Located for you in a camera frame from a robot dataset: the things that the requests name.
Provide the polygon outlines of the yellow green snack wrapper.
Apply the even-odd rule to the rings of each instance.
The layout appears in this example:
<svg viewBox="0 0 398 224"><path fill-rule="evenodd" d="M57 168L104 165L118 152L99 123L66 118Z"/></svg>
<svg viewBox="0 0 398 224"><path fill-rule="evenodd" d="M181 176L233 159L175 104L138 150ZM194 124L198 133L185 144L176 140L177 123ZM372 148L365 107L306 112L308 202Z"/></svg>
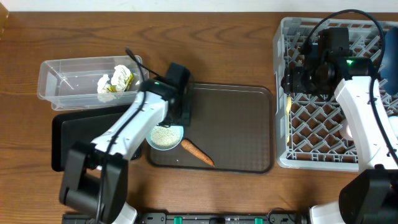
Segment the yellow green snack wrapper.
<svg viewBox="0 0 398 224"><path fill-rule="evenodd" d="M132 73L130 75L113 75L107 90L112 93L124 92L131 86L133 80L134 75Z"/></svg>

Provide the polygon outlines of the light blue cup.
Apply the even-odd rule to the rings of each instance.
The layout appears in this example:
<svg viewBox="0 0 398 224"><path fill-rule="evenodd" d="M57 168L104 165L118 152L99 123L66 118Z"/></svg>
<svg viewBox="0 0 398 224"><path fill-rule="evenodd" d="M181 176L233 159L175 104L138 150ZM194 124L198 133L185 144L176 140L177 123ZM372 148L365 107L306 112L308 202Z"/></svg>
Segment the light blue cup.
<svg viewBox="0 0 398 224"><path fill-rule="evenodd" d="M389 123L392 127L395 136L398 138L398 116L390 116Z"/></svg>

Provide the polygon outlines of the pink and white cup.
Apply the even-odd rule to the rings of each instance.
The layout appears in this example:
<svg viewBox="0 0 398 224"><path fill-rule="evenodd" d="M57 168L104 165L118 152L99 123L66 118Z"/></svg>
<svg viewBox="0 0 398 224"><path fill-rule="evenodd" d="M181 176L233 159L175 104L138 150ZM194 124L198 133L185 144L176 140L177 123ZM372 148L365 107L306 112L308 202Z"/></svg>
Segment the pink and white cup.
<svg viewBox="0 0 398 224"><path fill-rule="evenodd" d="M341 123L341 129L339 130L340 135L348 140L348 141L352 141L353 140L353 136L351 134L351 130L349 128L348 122L346 119L344 119Z"/></svg>

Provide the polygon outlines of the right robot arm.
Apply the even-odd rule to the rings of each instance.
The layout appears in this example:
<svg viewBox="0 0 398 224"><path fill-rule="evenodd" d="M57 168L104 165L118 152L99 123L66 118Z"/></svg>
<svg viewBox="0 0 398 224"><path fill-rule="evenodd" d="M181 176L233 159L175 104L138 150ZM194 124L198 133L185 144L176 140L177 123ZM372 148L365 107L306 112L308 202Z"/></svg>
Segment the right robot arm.
<svg viewBox="0 0 398 224"><path fill-rule="evenodd" d="M278 163L356 171L338 200L309 223L396 223L397 138L384 104L397 93L392 33L364 20L286 17L273 39Z"/></svg>

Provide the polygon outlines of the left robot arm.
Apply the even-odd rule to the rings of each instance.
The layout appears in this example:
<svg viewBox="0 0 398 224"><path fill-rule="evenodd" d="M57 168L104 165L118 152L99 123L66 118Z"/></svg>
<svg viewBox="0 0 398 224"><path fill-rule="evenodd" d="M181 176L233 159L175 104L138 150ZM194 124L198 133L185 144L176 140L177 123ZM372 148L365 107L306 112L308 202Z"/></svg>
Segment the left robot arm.
<svg viewBox="0 0 398 224"><path fill-rule="evenodd" d="M129 162L156 127L189 126L192 75L171 63L165 76L141 83L129 109L89 144L77 142L66 156L59 201L95 223L135 223L127 199Z"/></svg>

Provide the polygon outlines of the yellow plastic spoon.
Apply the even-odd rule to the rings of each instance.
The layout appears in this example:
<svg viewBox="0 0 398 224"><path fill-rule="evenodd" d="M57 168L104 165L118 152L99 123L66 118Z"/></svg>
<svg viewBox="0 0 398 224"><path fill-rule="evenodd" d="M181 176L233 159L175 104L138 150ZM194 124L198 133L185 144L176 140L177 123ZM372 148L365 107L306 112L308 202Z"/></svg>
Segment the yellow plastic spoon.
<svg viewBox="0 0 398 224"><path fill-rule="evenodd" d="M287 96L287 105L285 108L285 114L287 117L287 137L286 140L287 142L290 141L290 111L291 111L291 107L292 107L292 98L290 96Z"/></svg>

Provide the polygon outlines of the light blue rice bowl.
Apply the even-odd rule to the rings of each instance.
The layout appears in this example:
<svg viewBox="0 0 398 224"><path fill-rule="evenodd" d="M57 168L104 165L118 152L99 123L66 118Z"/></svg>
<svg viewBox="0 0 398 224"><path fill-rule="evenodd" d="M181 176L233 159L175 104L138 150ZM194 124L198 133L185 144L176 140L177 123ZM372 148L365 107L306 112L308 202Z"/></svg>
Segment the light blue rice bowl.
<svg viewBox="0 0 398 224"><path fill-rule="evenodd" d="M160 151L167 151L176 147L183 138L182 126L155 126L146 136L149 145Z"/></svg>

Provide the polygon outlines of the white tissue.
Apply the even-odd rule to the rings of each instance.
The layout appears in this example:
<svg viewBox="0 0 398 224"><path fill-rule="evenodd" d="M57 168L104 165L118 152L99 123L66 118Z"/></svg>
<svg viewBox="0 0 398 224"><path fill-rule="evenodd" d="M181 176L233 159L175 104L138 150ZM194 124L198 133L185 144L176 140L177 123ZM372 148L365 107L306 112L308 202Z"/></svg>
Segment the white tissue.
<svg viewBox="0 0 398 224"><path fill-rule="evenodd" d="M126 91L133 81L134 75L125 65L117 65L114 69L115 72L111 78L112 88L115 92Z"/></svg>

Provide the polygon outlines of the dark blue plate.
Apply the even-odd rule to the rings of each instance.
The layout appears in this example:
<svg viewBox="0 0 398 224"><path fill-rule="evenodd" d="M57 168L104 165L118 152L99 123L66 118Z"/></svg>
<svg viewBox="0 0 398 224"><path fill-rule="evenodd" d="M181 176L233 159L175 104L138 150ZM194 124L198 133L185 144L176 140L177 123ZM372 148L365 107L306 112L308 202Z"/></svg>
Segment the dark blue plate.
<svg viewBox="0 0 398 224"><path fill-rule="evenodd" d="M385 80L383 88L389 95L397 94L397 27L391 28L385 35L385 52L382 60L384 68L381 78Z"/></svg>

